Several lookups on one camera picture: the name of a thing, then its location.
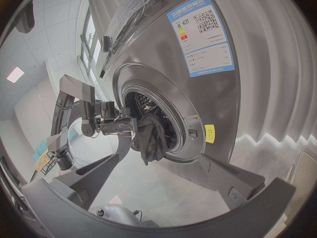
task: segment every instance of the window frame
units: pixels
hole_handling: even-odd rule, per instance
[[[92,73],[94,71],[96,71],[96,61],[93,58],[93,54],[95,52],[96,44],[98,41],[96,30],[95,30],[95,32],[93,34],[93,39],[91,42],[91,48],[89,48],[88,40],[86,39],[86,31],[88,28],[88,23],[89,23],[90,17],[91,17],[91,13],[90,13],[90,9],[89,9],[87,16],[86,16],[86,19],[85,19],[85,27],[83,29],[82,34],[80,35],[80,39],[81,39],[81,56],[80,56],[80,58],[81,58],[81,61],[86,69],[86,75],[90,81],[90,84],[95,87],[95,94],[96,94],[97,99],[105,101],[106,97],[105,97],[104,93],[102,93],[100,86],[98,85],[98,88],[100,89],[100,90],[98,90],[95,83],[94,83],[94,80],[92,79],[92,77],[90,75],[91,70],[92,70]],[[84,53],[88,58],[87,65],[84,61]]]

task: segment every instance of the teal cushion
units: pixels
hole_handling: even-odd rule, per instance
[[[39,155],[42,155],[47,150],[47,144],[43,141],[40,143],[40,145],[35,149],[39,153]]]
[[[39,154],[38,152],[36,152],[36,153],[33,155],[33,159],[34,159],[35,161],[37,161],[40,156],[41,156],[41,154]]]

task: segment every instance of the yellow warning sticker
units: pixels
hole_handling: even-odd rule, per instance
[[[213,144],[215,141],[215,126],[213,124],[205,125],[205,129],[206,129],[206,142]]]

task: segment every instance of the black cloth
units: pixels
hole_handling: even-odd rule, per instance
[[[141,152],[141,158],[145,165],[153,160],[161,160],[167,151],[167,141],[164,128],[159,118],[153,114],[147,114],[141,120],[152,121],[152,124],[138,128],[130,147]]]

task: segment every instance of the washing machine door opening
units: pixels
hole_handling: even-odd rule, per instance
[[[141,119],[146,114],[156,115],[164,128],[168,150],[175,148],[177,135],[173,124],[163,110],[152,101],[151,98],[141,93],[131,92],[127,95],[126,101],[128,102],[127,106],[133,110],[134,117]]]
[[[184,133],[179,118],[157,93],[131,85],[123,91],[123,105],[130,108],[131,115],[138,119],[146,114],[153,114],[159,118],[164,128],[168,153],[175,153],[184,145]]]

